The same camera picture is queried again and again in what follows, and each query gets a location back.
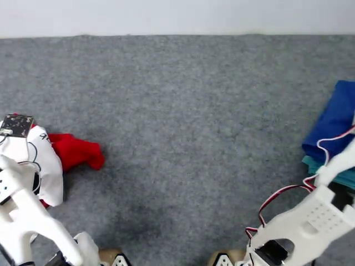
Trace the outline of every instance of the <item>wire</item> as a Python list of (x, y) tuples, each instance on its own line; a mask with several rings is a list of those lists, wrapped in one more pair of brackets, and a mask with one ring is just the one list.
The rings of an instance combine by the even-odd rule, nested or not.
[(251, 240), (251, 238), (252, 238), (253, 236), (251, 235), (250, 232), (257, 232), (257, 228), (254, 228), (254, 227), (246, 227), (246, 228), (245, 228), (245, 233), (246, 233), (246, 235), (249, 237), (249, 239)]
[(251, 256), (251, 253), (249, 253), (249, 257), (250, 257), (251, 263), (252, 263), (253, 266), (254, 266), (254, 260), (253, 260), (253, 258), (252, 258), (252, 256)]
[(37, 187), (35, 189), (32, 190), (32, 192), (35, 192), (37, 189), (39, 189), (41, 180), (42, 179), (40, 177), (38, 177), (38, 185), (37, 185)]
[(321, 142), (322, 141), (333, 141), (333, 140), (339, 140), (347, 135), (349, 135), (353, 130), (355, 129), (355, 125), (353, 125), (352, 127), (350, 127), (347, 131), (345, 131), (343, 134), (340, 134), (339, 136), (336, 137), (331, 137), (329, 139), (320, 139), (317, 141), (317, 147), (321, 150), (323, 150), (326, 154), (326, 161), (324, 162), (324, 165), (326, 166), (329, 162), (329, 152), (326, 148), (321, 146)]
[(305, 179), (303, 179), (303, 184), (305, 184), (311, 191), (315, 190), (316, 187), (312, 184), (309, 183), (309, 181), (315, 179), (318, 176), (318, 174), (315, 174), (313, 176), (310, 177), (306, 177)]
[(288, 190), (290, 190), (290, 189), (292, 189), (292, 188), (296, 188), (296, 187), (303, 188), (303, 189), (307, 190), (309, 193), (312, 192), (308, 187), (303, 186), (303, 185), (289, 185), (289, 186), (280, 188), (278, 191), (274, 192), (269, 198), (267, 198), (267, 200), (264, 201), (264, 203), (260, 206), (260, 209), (259, 209), (258, 216), (259, 216), (259, 220), (260, 220), (260, 222), (261, 222), (261, 224), (262, 224), (263, 227), (265, 227), (266, 222), (265, 222), (263, 216), (261, 215), (261, 211), (262, 211), (270, 202), (272, 202), (275, 198), (277, 198), (280, 194), (282, 194), (282, 193), (284, 193), (285, 191), (288, 191)]
[(23, 162), (19, 162), (18, 164), (19, 165), (36, 165), (38, 167), (38, 171), (37, 171), (38, 173), (41, 172), (41, 170), (42, 170), (41, 166), (37, 162), (23, 161)]
[(8, 134), (4, 135), (4, 138), (0, 141), (0, 145), (2, 145), (2, 144), (4, 143), (5, 139), (6, 139), (8, 136), (9, 136)]
[(37, 150), (37, 147), (35, 146), (35, 144), (33, 144), (32, 142), (28, 142), (28, 143), (30, 143), (33, 147), (34, 147), (34, 150), (35, 150), (35, 155), (34, 155), (34, 159), (33, 159), (33, 162), (35, 162), (36, 161), (36, 159), (37, 159), (37, 155), (38, 155), (38, 150)]

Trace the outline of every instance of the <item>carpet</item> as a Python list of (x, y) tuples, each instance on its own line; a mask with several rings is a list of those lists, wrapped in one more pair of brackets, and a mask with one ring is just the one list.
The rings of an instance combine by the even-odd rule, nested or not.
[[(354, 79), (354, 47), (311, 35), (3, 39), (0, 114), (101, 144), (104, 168), (65, 174), (65, 203), (50, 209), (72, 235), (133, 265), (206, 265), (244, 248), (260, 204), (306, 176), (301, 141), (337, 80)], [(304, 196), (286, 192), (265, 218)], [(354, 237), (318, 265), (353, 265)], [(37, 265), (56, 250), (39, 237)]]

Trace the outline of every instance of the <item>white wall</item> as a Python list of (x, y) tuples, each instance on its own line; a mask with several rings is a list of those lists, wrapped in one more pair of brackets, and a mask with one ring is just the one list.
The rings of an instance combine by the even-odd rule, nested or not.
[(0, 0), (0, 38), (355, 33), (355, 0)]

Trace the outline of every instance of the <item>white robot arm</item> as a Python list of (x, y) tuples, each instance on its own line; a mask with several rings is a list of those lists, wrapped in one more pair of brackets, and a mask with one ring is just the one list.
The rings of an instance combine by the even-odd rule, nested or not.
[(0, 155), (0, 169), (0, 244), (9, 262), (31, 265), (30, 237), (38, 233), (53, 240), (71, 265), (83, 265), (73, 237), (24, 186), (23, 180), (33, 179), (34, 168)]
[[(334, 240), (351, 231), (355, 227), (353, 198), (339, 203), (337, 198), (343, 195), (333, 192), (328, 185), (340, 172), (354, 166), (355, 140), (329, 163), (326, 160), (316, 174), (317, 188), (301, 203), (255, 230), (244, 260), (236, 265), (302, 266), (318, 258)], [(293, 250), (282, 246), (285, 239), (292, 244)], [(219, 260), (216, 265), (230, 262), (226, 256)]]

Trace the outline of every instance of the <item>red fabric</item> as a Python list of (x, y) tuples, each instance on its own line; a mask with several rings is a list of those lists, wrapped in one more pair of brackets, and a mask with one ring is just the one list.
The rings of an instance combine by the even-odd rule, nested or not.
[(76, 139), (71, 134), (48, 134), (55, 153), (62, 161), (63, 172), (86, 162), (99, 170), (104, 164), (104, 156), (98, 143)]

